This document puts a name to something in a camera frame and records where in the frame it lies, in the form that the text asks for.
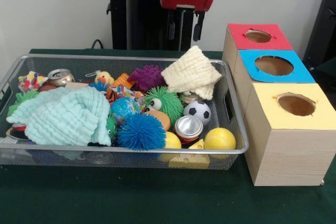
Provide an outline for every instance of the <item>wire mesh basket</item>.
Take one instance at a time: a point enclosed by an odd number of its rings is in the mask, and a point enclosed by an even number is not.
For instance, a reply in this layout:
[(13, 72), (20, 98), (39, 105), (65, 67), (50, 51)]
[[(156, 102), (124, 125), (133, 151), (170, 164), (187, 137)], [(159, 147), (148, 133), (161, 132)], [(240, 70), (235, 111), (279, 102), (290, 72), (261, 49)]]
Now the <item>wire mesh basket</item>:
[(67, 68), (77, 79), (90, 80), (86, 73), (103, 69), (117, 77), (144, 65), (168, 67), (176, 59), (98, 57), (66, 55), (26, 55), (18, 58), (0, 83), (0, 164), (44, 166), (93, 166), (133, 168), (188, 168), (228, 170), (237, 156), (248, 149), (232, 77), (227, 64), (212, 60), (223, 77), (216, 83), (214, 98), (208, 101), (212, 119), (204, 127), (201, 138), (213, 128), (229, 129), (236, 138), (235, 150), (156, 149), (136, 152), (121, 147), (31, 145), (6, 137), (8, 107), (19, 92), (17, 78), (35, 71), (43, 75), (54, 69)]

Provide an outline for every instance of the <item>light blue washcloth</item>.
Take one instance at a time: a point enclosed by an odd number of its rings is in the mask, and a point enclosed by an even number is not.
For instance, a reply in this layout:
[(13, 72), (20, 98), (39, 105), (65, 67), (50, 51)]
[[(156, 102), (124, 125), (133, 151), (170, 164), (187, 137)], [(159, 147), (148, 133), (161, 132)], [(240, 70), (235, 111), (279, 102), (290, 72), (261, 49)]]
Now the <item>light blue washcloth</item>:
[(37, 144), (110, 146), (109, 112), (109, 102), (95, 88), (61, 87), (23, 102), (7, 121), (26, 124), (25, 134)]

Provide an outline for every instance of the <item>cream towel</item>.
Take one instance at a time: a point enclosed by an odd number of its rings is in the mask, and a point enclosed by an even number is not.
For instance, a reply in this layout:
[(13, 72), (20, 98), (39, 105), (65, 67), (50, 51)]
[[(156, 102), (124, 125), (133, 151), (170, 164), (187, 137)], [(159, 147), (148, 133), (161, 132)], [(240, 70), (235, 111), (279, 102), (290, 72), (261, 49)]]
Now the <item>cream towel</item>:
[(190, 48), (161, 75), (168, 92), (194, 92), (206, 100), (212, 99), (215, 84), (222, 77), (198, 46)]

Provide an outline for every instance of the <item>stacked boxes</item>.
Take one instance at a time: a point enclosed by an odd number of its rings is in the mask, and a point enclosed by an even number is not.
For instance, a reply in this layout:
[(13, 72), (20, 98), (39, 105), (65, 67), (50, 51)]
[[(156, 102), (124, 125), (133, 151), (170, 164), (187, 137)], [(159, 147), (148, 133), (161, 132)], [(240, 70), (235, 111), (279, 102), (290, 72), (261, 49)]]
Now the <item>stacked boxes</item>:
[(278, 25), (229, 24), (231, 69), (255, 186), (320, 185), (336, 152), (336, 112)]

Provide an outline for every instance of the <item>green fuzzy ball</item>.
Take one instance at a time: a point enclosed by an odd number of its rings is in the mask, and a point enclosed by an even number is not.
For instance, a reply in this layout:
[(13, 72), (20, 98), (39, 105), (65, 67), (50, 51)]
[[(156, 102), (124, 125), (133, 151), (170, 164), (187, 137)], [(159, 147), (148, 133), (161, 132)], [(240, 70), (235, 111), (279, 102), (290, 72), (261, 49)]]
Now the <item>green fuzzy ball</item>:
[(167, 92), (167, 87), (155, 87), (148, 91), (145, 96), (146, 107), (148, 108), (151, 101), (157, 98), (162, 102), (159, 111), (165, 113), (171, 124), (174, 125), (176, 120), (183, 115), (183, 105), (177, 96), (177, 93)]
[(23, 102), (37, 97), (38, 94), (39, 92), (37, 91), (28, 91), (27, 93), (17, 93), (16, 94), (17, 101), (13, 105), (9, 106), (7, 116), (11, 116)]
[(112, 114), (109, 114), (106, 122), (106, 129), (109, 131), (109, 137), (114, 138), (117, 134), (117, 121)]

